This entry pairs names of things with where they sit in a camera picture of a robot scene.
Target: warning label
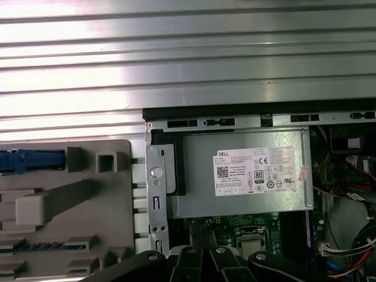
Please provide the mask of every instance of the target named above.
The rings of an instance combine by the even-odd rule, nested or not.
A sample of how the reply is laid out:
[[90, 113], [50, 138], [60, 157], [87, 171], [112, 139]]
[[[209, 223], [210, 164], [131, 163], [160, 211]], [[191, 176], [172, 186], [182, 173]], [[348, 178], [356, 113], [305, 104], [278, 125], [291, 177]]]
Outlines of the warning label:
[[293, 191], [293, 148], [218, 151], [213, 157], [216, 196]]

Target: metal side panel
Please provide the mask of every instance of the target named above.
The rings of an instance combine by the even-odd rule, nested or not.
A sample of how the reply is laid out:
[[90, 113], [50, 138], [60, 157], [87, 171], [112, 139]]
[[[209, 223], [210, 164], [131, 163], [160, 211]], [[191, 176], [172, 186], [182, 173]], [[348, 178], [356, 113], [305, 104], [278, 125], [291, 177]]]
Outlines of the metal side panel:
[[1, 1], [0, 112], [32, 116], [5, 141], [48, 138], [35, 115], [134, 134], [143, 108], [372, 98], [374, 15], [376, 0]]

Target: metal bracket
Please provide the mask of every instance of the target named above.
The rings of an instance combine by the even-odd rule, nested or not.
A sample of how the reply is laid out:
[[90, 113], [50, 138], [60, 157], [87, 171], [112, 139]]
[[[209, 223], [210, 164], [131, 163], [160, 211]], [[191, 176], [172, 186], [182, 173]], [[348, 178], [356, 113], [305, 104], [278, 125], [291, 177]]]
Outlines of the metal bracket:
[[150, 127], [145, 135], [147, 214], [149, 218], [150, 243], [152, 250], [169, 255], [169, 231], [167, 224], [167, 181], [166, 165], [160, 152], [163, 145], [151, 145]]

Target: blue plastic clip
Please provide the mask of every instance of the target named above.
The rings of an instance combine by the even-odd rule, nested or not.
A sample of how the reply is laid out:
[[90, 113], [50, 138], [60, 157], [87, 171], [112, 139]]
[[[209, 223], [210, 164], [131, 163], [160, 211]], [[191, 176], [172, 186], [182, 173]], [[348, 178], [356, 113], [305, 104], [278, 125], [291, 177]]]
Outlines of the blue plastic clip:
[[64, 169], [63, 150], [0, 150], [0, 173], [2, 175], [23, 174], [28, 170]]

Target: connector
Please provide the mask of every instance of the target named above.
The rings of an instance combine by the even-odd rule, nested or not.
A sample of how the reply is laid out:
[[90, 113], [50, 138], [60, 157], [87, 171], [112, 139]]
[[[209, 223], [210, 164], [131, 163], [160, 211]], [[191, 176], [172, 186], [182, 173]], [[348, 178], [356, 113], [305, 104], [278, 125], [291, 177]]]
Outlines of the connector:
[[319, 256], [321, 256], [321, 257], [330, 256], [330, 254], [325, 251], [325, 247], [329, 248], [329, 243], [327, 243], [327, 242], [317, 243], [317, 253], [318, 253]]

